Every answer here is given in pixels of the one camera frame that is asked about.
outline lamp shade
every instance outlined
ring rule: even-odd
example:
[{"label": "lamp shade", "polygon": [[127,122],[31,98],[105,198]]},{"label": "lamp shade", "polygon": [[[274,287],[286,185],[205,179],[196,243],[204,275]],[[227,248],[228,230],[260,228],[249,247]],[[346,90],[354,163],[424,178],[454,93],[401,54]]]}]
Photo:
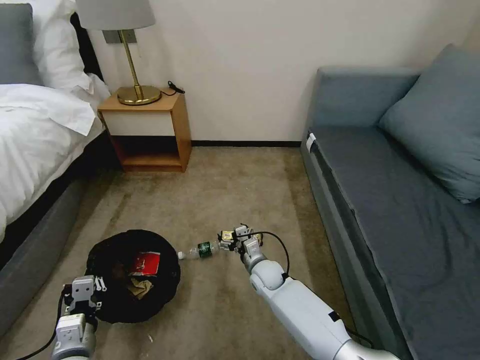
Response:
[{"label": "lamp shade", "polygon": [[80,24],[92,30],[127,30],[155,24],[149,0],[76,0]]}]

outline blue cushion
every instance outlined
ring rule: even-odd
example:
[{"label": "blue cushion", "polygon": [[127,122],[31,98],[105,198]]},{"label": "blue cushion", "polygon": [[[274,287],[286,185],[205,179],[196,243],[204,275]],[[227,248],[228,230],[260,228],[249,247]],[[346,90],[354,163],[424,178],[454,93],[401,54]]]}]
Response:
[{"label": "blue cushion", "polygon": [[379,126],[462,203],[480,198],[480,55],[448,45]]}]

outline white bedsheet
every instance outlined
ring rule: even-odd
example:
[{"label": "white bedsheet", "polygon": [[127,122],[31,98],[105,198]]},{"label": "white bedsheet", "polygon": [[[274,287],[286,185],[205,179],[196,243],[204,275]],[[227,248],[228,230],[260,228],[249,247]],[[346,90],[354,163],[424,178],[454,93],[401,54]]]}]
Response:
[{"label": "white bedsheet", "polygon": [[[94,81],[94,95],[83,89],[75,91],[77,97],[91,104],[93,116],[98,104],[108,96],[105,84],[98,78]],[[44,95],[48,97],[46,102],[52,102],[52,89],[45,94],[42,89],[37,90],[39,98]],[[58,101],[65,101],[65,93],[54,91],[58,92]],[[41,106],[29,106],[21,101],[12,103],[15,105],[0,104],[0,242],[5,227],[22,215],[103,131],[98,118],[84,136],[52,120],[51,114]]]}]

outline black trash bag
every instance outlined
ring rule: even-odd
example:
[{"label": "black trash bag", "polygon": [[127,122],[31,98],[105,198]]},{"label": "black trash bag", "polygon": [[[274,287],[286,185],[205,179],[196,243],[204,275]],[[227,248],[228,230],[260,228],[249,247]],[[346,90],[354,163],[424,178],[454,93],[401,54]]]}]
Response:
[{"label": "black trash bag", "polygon": [[[126,288],[128,269],[140,252],[160,253],[156,276],[135,278],[149,280],[153,287],[137,299]],[[97,292],[102,306],[95,316],[108,323],[140,323],[150,319],[168,303],[180,282],[177,252],[162,236],[146,230],[128,230],[96,244],[88,254],[85,275],[103,277],[106,291]]]}]

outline wall outlet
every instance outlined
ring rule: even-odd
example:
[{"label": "wall outlet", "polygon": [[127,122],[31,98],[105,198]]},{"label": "wall outlet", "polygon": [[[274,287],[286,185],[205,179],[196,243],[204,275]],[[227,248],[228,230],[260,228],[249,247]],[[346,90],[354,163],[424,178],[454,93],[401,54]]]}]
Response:
[{"label": "wall outlet", "polygon": [[[121,44],[122,41],[120,40],[120,36],[118,31],[116,30],[103,30],[103,37],[105,38],[105,42],[107,44]],[[125,34],[126,42],[128,44],[134,44],[137,42],[137,38],[135,37],[135,31],[133,30],[123,30]]]}]

